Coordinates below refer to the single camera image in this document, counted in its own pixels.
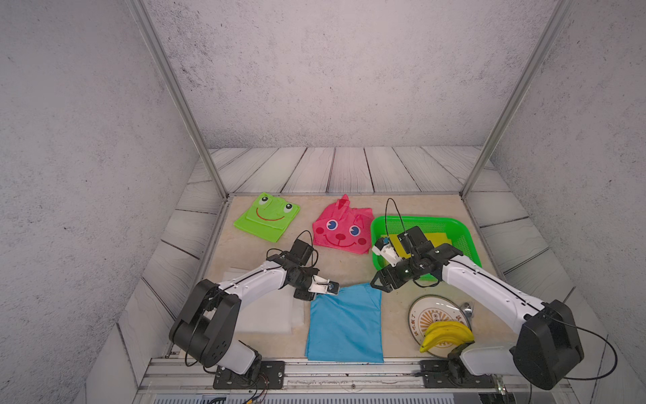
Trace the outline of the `green plastic basket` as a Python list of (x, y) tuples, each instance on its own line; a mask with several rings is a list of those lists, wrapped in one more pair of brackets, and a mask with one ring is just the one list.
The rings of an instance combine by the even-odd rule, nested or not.
[[(479, 256), (476, 252), (474, 241), (469, 229), (462, 222), (450, 218), (430, 216), (395, 216), (384, 215), (373, 221), (371, 225), (371, 236), (373, 244), (380, 237), (388, 237), (390, 242), (393, 236), (398, 236), (412, 227), (420, 227), (425, 232), (443, 232), (453, 241), (453, 246), (463, 252), (463, 256), (455, 257), (442, 270), (442, 282), (449, 282), (449, 275), (459, 271), (479, 274), (482, 269), (479, 266)], [(435, 287), (436, 279), (430, 274), (420, 277), (415, 283), (422, 288)]]

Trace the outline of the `yellow raincoat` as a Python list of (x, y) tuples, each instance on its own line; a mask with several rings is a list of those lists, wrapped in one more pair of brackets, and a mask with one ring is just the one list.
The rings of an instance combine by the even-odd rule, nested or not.
[[(424, 235), (427, 240), (430, 241), (435, 247), (445, 243), (450, 245), (453, 244), (453, 241), (449, 239), (443, 232), (425, 232)], [(410, 253), (405, 251), (404, 247), (401, 244), (401, 241), (397, 238), (397, 236), (393, 236), (391, 242), (393, 243), (395, 251), (400, 257), (402, 257), (402, 259), (408, 259), (410, 257)]]

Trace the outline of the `white raincoat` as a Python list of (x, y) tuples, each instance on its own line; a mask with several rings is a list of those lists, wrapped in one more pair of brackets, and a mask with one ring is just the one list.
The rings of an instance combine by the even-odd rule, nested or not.
[(304, 323), (304, 305), (294, 299), (294, 288), (285, 286), (286, 271), (274, 264), (242, 273), (225, 273), (220, 289), (236, 295), (242, 304), (237, 333), (290, 334)]

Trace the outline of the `blue raincoat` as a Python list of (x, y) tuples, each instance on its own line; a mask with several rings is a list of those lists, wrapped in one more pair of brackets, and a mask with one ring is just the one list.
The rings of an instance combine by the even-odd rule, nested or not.
[(373, 363), (384, 361), (382, 292), (369, 284), (318, 296), (311, 303), (306, 358), (310, 361)]

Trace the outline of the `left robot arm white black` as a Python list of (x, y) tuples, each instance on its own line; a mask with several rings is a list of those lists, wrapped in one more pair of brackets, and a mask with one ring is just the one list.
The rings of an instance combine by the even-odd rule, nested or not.
[(218, 366), (247, 380), (257, 380), (262, 355), (234, 334), (240, 312), (256, 300), (286, 286), (294, 298), (313, 301), (319, 295), (336, 296), (337, 282), (319, 276), (308, 264), (314, 247), (296, 239), (289, 251), (268, 255), (256, 269), (240, 278), (216, 284), (198, 282), (170, 328), (169, 340), (203, 367)]

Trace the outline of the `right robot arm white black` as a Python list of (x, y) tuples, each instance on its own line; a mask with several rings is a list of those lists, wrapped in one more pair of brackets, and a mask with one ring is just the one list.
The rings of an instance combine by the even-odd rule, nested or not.
[(424, 346), (436, 342), (455, 344), (448, 355), (448, 372), (454, 380), (468, 376), (520, 375), (531, 385), (550, 390), (585, 358), (572, 311), (562, 301), (541, 301), (513, 288), (481, 269), (450, 244), (434, 246), (419, 227), (402, 232), (398, 239), (410, 255), (402, 259), (390, 240), (380, 237), (373, 253), (384, 258), (371, 286), (385, 293), (430, 274), (439, 283), (453, 286), (498, 316), (517, 340), (500, 346), (478, 343), (463, 331), (444, 337), (438, 326), (427, 328)]

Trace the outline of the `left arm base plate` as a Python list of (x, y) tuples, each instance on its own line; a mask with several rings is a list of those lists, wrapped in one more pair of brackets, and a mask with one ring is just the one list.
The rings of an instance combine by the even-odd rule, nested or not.
[(284, 387), (285, 362), (262, 360), (242, 375), (219, 366), (215, 371), (215, 390), (281, 390)]

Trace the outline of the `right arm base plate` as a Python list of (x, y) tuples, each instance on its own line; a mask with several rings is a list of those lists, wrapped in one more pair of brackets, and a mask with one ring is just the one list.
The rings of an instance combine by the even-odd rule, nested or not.
[(472, 375), (457, 360), (422, 360), (420, 370), (425, 388), (493, 389), (496, 383), (489, 375)]

